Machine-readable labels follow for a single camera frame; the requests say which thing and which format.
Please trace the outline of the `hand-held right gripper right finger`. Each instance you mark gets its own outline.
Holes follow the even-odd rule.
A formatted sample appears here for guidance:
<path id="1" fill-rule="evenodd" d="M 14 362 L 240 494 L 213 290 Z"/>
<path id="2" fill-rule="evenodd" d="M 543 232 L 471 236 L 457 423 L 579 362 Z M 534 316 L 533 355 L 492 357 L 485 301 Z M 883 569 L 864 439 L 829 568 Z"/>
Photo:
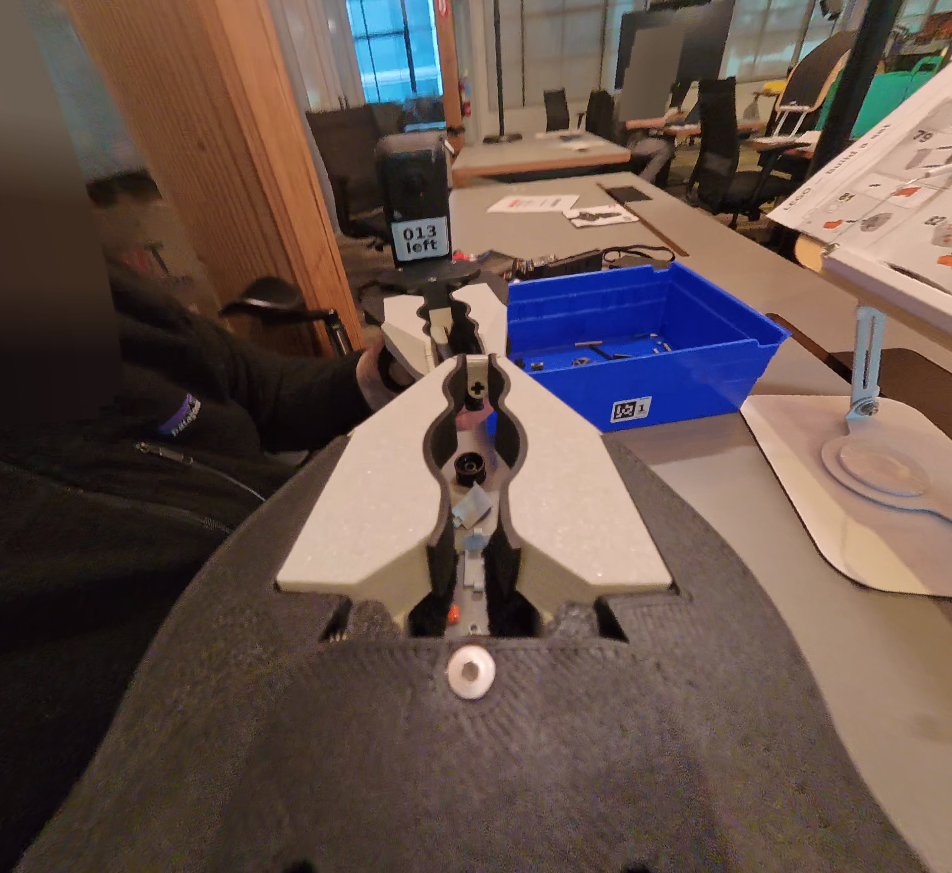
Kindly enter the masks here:
<path id="1" fill-rule="evenodd" d="M 505 470 L 485 548 L 489 633 L 530 636 L 567 604 L 670 591 L 601 432 L 506 357 L 487 360 Z"/>

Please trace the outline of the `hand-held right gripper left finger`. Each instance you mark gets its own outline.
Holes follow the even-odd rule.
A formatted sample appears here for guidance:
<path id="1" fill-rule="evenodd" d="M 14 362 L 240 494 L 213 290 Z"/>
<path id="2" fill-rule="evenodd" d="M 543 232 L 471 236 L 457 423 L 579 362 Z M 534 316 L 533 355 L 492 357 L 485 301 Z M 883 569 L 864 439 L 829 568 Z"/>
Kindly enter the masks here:
<path id="1" fill-rule="evenodd" d="M 356 427 L 277 573 L 288 593 L 378 602 L 442 633 L 458 556 L 445 468 L 458 449 L 458 360 Z"/>

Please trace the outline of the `blue plastic bin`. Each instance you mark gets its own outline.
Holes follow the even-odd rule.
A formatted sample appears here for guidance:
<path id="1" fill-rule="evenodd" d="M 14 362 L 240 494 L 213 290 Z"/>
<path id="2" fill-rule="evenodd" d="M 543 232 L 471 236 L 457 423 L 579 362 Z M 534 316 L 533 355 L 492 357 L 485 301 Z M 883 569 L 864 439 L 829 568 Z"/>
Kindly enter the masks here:
<path id="1" fill-rule="evenodd" d="M 676 263 L 508 291 L 509 359 L 602 432 L 738 411 L 790 335 Z"/>

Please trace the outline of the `person's left forearm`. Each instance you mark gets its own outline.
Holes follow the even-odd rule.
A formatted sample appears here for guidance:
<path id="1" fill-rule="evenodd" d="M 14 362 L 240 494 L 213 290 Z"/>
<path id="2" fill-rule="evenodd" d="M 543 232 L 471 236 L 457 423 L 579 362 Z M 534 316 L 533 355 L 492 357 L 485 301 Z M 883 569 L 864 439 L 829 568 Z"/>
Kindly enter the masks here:
<path id="1" fill-rule="evenodd" d="M 243 341 L 188 311 L 118 317 L 123 433 L 183 453 L 252 458 L 317 451 L 373 414 L 361 372 L 375 355 L 318 359 Z"/>

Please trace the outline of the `person's left hand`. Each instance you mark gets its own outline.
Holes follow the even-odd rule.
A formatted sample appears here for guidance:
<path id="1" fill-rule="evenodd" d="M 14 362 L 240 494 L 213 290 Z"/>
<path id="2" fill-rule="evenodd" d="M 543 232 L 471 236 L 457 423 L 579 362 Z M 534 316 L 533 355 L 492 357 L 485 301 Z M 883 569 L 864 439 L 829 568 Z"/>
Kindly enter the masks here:
<path id="1" fill-rule="evenodd" d="M 413 375 L 392 355 L 382 335 L 375 336 L 361 354 L 356 379 L 371 412 L 381 410 L 415 383 Z"/>

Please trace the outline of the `white red paper sheet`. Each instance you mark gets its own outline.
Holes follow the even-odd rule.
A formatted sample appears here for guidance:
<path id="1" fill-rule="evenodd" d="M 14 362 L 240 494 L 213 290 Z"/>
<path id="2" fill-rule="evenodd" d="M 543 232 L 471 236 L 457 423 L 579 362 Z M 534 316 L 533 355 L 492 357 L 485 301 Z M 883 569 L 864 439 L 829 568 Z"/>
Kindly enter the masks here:
<path id="1" fill-rule="evenodd" d="M 508 193 L 487 207 L 487 214 L 565 214 L 572 210 L 580 196 L 577 193 L 523 194 Z"/>

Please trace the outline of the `long wooden table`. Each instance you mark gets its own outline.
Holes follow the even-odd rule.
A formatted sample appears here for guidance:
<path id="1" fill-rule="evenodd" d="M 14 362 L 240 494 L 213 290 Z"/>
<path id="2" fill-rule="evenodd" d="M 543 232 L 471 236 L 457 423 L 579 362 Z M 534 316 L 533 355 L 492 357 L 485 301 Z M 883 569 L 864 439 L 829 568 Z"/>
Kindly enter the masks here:
<path id="1" fill-rule="evenodd" d="M 478 143 L 464 146 L 451 167 L 451 183 L 465 188 L 482 178 L 521 176 L 569 171 L 584 175 L 587 170 L 625 165 L 630 151 L 622 145 L 585 130 L 537 133 L 510 142 Z"/>

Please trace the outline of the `printed paper sheet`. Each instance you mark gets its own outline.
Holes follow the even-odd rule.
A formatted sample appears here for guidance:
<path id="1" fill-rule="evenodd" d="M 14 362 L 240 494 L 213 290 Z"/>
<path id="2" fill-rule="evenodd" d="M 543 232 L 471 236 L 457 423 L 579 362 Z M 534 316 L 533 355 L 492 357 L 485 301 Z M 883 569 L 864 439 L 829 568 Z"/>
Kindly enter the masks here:
<path id="1" fill-rule="evenodd" d="M 566 210 L 564 215 L 577 229 L 628 225 L 640 221 L 638 215 L 617 203 L 592 208 L 572 208 Z"/>

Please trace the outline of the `white board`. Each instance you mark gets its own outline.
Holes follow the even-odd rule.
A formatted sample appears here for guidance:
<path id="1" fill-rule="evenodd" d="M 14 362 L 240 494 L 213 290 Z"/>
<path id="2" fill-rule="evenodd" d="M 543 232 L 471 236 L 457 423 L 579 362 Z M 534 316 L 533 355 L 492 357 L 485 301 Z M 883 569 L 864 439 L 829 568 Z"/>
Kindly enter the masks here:
<path id="1" fill-rule="evenodd" d="M 755 395 L 742 415 L 827 563 L 883 592 L 950 598 L 951 521 L 891 510 L 842 486 L 821 450 L 845 436 L 844 396 Z"/>

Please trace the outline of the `wooden pillar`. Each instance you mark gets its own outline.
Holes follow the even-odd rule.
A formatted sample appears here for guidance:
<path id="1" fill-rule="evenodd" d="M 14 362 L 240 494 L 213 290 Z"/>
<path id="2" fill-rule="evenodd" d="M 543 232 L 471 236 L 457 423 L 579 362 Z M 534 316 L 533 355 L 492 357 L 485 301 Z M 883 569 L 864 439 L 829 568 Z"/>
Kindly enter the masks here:
<path id="1" fill-rule="evenodd" d="M 63 0 L 218 302 L 275 275 L 363 332 L 268 0 Z"/>

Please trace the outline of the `black tan lounge chair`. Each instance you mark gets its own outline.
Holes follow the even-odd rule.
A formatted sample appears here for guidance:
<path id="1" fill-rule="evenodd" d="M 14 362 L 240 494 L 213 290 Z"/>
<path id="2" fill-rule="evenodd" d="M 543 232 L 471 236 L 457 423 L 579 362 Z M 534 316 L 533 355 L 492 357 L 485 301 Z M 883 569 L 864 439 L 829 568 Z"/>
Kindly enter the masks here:
<path id="1" fill-rule="evenodd" d="M 827 94 L 849 58 L 857 31 L 833 34 L 792 70 L 768 124 L 771 136 L 791 137 L 814 128 Z"/>

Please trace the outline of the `green object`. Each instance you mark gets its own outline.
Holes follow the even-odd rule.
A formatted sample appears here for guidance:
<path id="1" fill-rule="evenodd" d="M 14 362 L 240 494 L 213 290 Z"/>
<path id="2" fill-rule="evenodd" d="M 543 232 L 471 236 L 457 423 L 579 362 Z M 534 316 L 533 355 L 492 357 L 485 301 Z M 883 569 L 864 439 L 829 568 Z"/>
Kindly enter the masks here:
<path id="1" fill-rule="evenodd" d="M 920 58 L 911 70 L 884 72 L 874 77 L 851 131 L 853 140 L 887 119 L 906 100 L 928 87 L 932 77 L 943 70 L 942 58 Z"/>

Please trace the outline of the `black steel pillar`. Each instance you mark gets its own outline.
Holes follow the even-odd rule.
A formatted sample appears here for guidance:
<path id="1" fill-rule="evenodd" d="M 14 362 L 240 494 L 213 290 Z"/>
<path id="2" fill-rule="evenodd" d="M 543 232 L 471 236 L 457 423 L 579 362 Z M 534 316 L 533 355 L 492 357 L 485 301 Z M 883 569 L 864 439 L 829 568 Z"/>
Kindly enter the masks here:
<path id="1" fill-rule="evenodd" d="M 843 68 L 827 122 L 806 177 L 814 177 L 848 145 L 889 34 L 904 0 L 869 0 L 851 53 Z"/>

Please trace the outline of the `red handled tool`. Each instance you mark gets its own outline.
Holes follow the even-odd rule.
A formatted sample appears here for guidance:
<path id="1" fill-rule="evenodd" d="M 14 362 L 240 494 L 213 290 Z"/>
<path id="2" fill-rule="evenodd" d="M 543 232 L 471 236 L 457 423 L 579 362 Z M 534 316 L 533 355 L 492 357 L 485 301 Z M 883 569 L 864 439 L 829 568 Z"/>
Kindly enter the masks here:
<path id="1" fill-rule="evenodd" d="M 504 280 L 509 280 L 515 257 L 495 249 L 482 252 L 456 251 L 453 255 L 453 261 L 479 267 L 482 273 L 494 274 Z"/>

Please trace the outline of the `black wall screen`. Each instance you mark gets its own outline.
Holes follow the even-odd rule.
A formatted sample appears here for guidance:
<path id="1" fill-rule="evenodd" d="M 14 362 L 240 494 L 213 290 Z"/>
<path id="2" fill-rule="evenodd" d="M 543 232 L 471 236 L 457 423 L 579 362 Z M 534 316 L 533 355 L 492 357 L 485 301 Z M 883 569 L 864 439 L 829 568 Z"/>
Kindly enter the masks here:
<path id="1" fill-rule="evenodd" d="M 637 32 L 671 25 L 684 29 L 674 81 L 684 84 L 718 78 L 734 6 L 734 0 L 684 0 L 684 3 L 664 2 L 652 5 L 649 10 L 623 13 L 614 77 L 615 90 L 622 88 Z"/>

